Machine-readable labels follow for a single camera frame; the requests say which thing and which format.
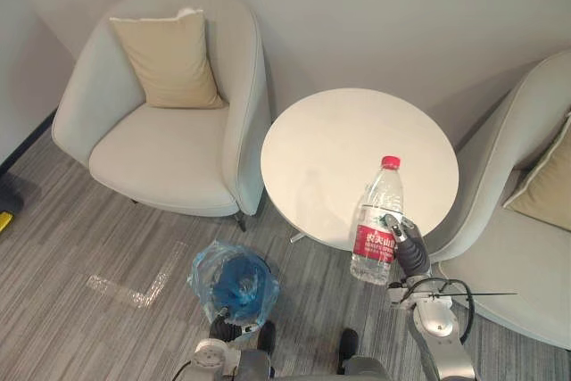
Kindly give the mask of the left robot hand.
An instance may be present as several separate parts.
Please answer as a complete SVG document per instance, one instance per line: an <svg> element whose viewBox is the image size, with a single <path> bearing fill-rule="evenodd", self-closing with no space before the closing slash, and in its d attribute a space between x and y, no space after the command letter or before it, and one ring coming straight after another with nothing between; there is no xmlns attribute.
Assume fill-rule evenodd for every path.
<svg viewBox="0 0 571 381"><path fill-rule="evenodd" d="M239 326L236 324L228 323L227 319L230 316L228 307L223 307L212 321L209 329L209 338L217 339L225 343L235 341L237 338L252 334L260 329L259 324L252 324L246 326Z"/></svg>

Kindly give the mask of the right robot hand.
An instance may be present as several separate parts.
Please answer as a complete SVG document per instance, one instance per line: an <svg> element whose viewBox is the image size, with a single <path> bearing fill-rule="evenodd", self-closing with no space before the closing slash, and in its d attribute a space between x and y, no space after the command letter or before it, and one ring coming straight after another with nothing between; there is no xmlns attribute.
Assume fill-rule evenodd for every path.
<svg viewBox="0 0 571 381"><path fill-rule="evenodd" d="M406 277L428 276L429 255L418 226L410 219L386 214L384 221L396 243L395 256Z"/></svg>

